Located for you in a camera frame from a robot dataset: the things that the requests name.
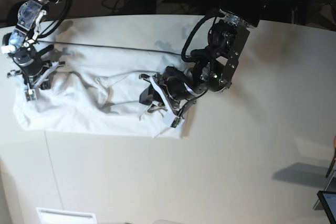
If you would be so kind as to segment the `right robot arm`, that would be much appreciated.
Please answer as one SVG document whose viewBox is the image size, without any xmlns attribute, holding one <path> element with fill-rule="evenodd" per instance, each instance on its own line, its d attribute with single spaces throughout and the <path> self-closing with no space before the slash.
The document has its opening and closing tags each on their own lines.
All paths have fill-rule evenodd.
<svg viewBox="0 0 336 224">
<path fill-rule="evenodd" d="M 34 45 L 39 39 L 52 34 L 65 17 L 72 5 L 72 0 L 65 0 L 66 6 L 55 26 L 49 31 L 41 31 L 41 23 L 48 14 L 48 4 L 57 4 L 62 0 L 28 0 L 23 3 L 18 11 L 18 21 L 14 30 L 3 37 L 1 51 L 10 57 L 19 70 L 10 71 L 9 77 L 23 77 L 25 91 L 32 94 L 37 89 L 50 89 L 51 74 L 59 67 L 65 65 L 64 62 L 44 60 L 43 55 L 54 49 L 49 45 L 37 51 Z"/>
</svg>

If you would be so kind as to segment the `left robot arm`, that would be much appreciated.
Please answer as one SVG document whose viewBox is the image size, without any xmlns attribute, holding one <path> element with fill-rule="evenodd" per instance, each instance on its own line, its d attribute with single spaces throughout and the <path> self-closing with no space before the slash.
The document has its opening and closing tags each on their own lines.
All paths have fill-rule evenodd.
<svg viewBox="0 0 336 224">
<path fill-rule="evenodd" d="M 182 60 L 193 66 L 186 71 L 168 66 L 154 76 L 174 108 L 181 101 L 190 104 L 207 91 L 217 92 L 231 85 L 248 29 L 258 26 L 266 3 L 267 0 L 222 0 L 217 9 L 195 25 L 181 51 Z M 187 52 L 197 31 L 210 19 L 214 22 L 207 34 L 207 46 Z"/>
</svg>

